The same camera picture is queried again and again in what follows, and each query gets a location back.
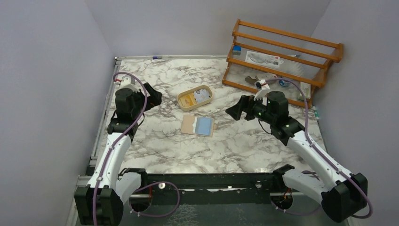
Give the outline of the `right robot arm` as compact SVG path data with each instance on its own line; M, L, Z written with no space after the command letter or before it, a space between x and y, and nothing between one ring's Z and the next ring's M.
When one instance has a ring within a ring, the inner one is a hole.
M242 95L226 113L238 121L258 119L269 124L271 134L283 145L295 151L315 171L316 177L303 174L291 166L275 171L272 187L279 192L293 188L316 201L327 216L340 223L367 206L368 181L343 167L310 137L299 121L289 115L289 102L283 92L266 95L266 104L255 96Z

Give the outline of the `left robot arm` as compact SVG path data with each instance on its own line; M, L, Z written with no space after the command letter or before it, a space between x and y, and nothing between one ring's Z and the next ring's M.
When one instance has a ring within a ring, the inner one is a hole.
M143 113L161 104L162 94L149 83L144 90L126 85L115 92L115 106L107 127L104 153L84 187L78 187L74 199L80 223L86 226L117 226L124 205L134 192L143 193L148 181L136 171L120 175L123 158L130 148Z

